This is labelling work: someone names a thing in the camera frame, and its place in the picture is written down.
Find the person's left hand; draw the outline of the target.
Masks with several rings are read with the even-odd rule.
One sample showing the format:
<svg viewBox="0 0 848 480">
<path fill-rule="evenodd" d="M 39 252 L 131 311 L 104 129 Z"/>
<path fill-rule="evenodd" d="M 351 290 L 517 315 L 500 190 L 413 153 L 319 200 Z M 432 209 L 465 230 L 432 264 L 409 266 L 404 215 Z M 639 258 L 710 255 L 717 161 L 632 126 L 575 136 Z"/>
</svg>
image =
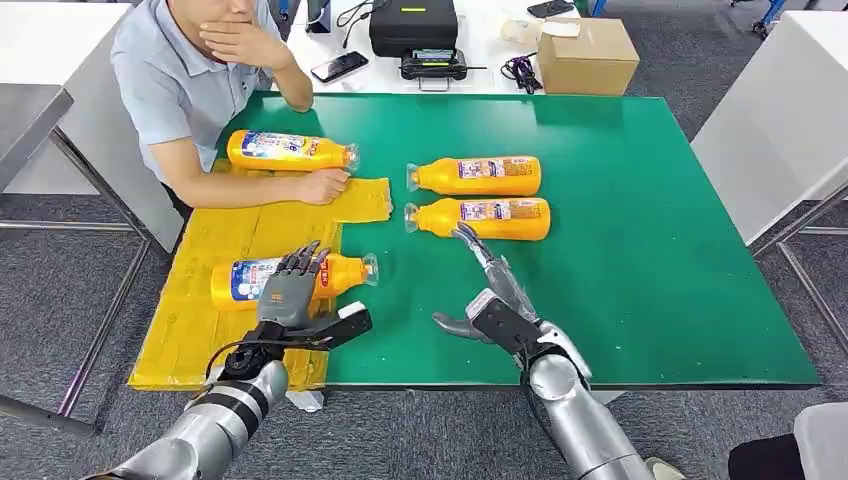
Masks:
<svg viewBox="0 0 848 480">
<path fill-rule="evenodd" d="M 210 22 L 200 26 L 200 38 L 218 60 L 270 70 L 286 69 L 294 57 L 276 35 L 249 22 Z"/>
</svg>

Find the person's right hand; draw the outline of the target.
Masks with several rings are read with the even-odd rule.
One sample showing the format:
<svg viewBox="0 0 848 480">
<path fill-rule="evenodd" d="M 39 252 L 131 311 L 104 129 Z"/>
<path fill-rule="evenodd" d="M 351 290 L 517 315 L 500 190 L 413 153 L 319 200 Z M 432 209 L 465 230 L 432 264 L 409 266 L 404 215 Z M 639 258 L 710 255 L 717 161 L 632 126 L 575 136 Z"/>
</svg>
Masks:
<svg viewBox="0 0 848 480">
<path fill-rule="evenodd" d="M 350 173 L 343 169 L 322 169 L 295 181 L 293 198 L 311 205 L 332 203 L 347 189 Z"/>
</svg>

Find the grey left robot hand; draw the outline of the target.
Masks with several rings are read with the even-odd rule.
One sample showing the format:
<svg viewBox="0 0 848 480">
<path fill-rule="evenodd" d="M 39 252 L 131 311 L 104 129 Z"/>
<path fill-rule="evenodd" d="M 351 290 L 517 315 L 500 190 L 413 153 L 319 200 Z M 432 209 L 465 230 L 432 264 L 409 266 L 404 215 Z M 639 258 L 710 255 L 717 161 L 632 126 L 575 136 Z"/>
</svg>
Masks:
<svg viewBox="0 0 848 480">
<path fill-rule="evenodd" d="M 287 253 L 266 281 L 257 304 L 260 324 L 273 323 L 281 327 L 304 327 L 312 301 L 315 282 L 321 265 L 329 253 L 319 248 L 320 242 Z"/>
</svg>

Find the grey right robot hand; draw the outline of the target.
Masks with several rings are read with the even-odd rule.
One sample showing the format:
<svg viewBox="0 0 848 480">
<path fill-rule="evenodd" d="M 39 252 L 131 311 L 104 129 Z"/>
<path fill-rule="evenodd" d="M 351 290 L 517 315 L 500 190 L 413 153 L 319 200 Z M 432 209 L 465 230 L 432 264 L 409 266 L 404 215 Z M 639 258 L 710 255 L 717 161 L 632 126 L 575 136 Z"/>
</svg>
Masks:
<svg viewBox="0 0 848 480">
<path fill-rule="evenodd" d="M 451 230 L 454 238 L 461 239 L 483 268 L 488 287 L 480 292 L 466 307 L 463 319 L 452 318 L 442 312 L 432 314 L 433 321 L 445 332 L 454 336 L 484 343 L 496 343 L 487 331 L 480 330 L 474 322 L 483 317 L 486 306 L 495 298 L 518 318 L 538 325 L 539 316 L 524 289 L 519 285 L 505 257 L 497 257 L 484 244 L 476 231 L 467 223 L 458 222 Z"/>
</svg>

